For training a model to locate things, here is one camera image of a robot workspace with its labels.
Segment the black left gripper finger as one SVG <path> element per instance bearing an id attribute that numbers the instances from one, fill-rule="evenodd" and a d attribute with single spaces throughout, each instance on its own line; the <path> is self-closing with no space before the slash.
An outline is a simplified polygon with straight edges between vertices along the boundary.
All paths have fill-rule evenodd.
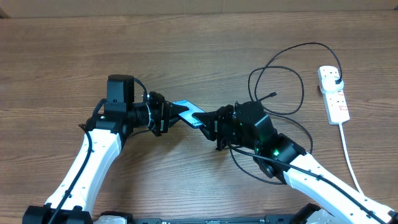
<path id="1" fill-rule="evenodd" d="M 163 132 L 167 133 L 169 128 L 171 128 L 179 120 L 180 120 L 180 118 L 178 116 L 174 116 L 174 117 L 165 119 L 163 122 Z"/>
<path id="2" fill-rule="evenodd" d="M 176 117 L 180 113 L 183 113 L 188 110 L 189 110 L 189 107 L 187 107 L 187 106 L 176 105 L 175 103 L 172 103 L 169 101 L 166 102 L 166 111 L 168 112 L 169 117 Z"/>

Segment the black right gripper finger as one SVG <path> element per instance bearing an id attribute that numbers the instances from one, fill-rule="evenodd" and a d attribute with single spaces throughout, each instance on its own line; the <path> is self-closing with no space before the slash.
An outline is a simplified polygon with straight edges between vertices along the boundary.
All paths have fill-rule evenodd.
<path id="1" fill-rule="evenodd" d="M 207 113 L 193 113 L 192 116 L 200 121 L 202 124 L 211 124 L 214 123 L 218 119 L 218 112 L 212 111 Z"/>
<path id="2" fill-rule="evenodd" d="M 216 133 L 215 127 L 213 125 L 211 125 L 211 126 L 201 126 L 200 127 L 200 131 L 207 138 L 207 140 L 210 140 L 210 141 L 217 140 L 217 133 Z"/>

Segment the blue Samsung Galaxy smartphone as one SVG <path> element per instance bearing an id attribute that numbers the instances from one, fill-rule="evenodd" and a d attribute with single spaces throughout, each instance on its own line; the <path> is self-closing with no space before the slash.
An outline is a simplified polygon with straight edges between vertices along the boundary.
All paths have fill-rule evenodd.
<path id="1" fill-rule="evenodd" d="M 188 111 L 181 112 L 179 117 L 185 123 L 187 123 L 191 128 L 198 129 L 203 126 L 203 123 L 196 119 L 193 114 L 194 113 L 204 113 L 205 111 L 199 108 L 197 105 L 194 105 L 192 102 L 188 100 L 174 101 L 175 105 L 186 106 Z"/>

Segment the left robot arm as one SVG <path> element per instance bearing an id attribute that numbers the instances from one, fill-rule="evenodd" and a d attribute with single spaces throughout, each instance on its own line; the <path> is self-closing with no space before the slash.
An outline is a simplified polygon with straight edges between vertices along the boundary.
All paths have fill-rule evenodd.
<path id="1" fill-rule="evenodd" d="M 155 136 L 166 133 L 188 107 L 166 101 L 164 96 L 144 92 L 134 101 L 134 85 L 141 81 L 132 75 L 108 77 L 107 95 L 80 128 L 85 135 L 81 149 L 57 190 L 43 206 L 29 206 L 23 223 L 92 223 L 96 196 L 111 164 L 117 158 L 134 128 L 147 127 Z"/>

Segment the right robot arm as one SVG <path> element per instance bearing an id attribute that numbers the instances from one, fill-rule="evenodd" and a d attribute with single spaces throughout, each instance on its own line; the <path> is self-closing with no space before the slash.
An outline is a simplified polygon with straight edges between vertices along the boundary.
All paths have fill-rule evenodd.
<path id="1" fill-rule="evenodd" d="M 193 113 L 201 130 L 218 148 L 254 159 L 268 177 L 278 178 L 316 201 L 344 223 L 397 223 L 397 212 L 378 203 L 327 171 L 302 146 L 273 127 L 258 101 L 223 106 L 217 111 Z"/>

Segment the white charger plug adapter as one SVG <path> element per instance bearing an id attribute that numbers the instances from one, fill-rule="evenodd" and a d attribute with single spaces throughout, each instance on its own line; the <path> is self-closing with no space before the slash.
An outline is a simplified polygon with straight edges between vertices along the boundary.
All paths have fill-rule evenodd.
<path id="1" fill-rule="evenodd" d="M 323 77 L 320 80 L 320 91 L 323 94 L 329 94 L 336 91 L 340 91 L 344 88 L 344 81 L 335 77 Z"/>

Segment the white power extension strip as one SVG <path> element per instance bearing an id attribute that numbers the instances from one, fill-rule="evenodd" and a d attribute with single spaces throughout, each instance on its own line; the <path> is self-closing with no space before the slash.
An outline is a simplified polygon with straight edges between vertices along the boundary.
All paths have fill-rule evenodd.
<path id="1" fill-rule="evenodd" d="M 321 66 L 318 69 L 317 74 L 319 86 L 320 80 L 323 77 L 335 77 L 336 79 L 340 78 L 338 69 L 329 65 Z M 329 124 L 343 124 L 350 119 L 343 89 L 329 94 L 322 94 L 322 97 Z"/>

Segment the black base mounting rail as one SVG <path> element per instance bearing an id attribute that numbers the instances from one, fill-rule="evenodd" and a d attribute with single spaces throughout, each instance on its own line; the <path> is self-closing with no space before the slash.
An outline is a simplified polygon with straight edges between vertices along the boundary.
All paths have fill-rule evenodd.
<path id="1" fill-rule="evenodd" d="M 236 217 L 236 218 L 185 218 L 185 219 L 161 219 L 161 218 L 134 218 L 128 220 L 115 215 L 102 215 L 93 222 L 94 224 L 289 224 L 305 223 L 294 220 L 294 215 L 265 215 L 264 217 Z"/>

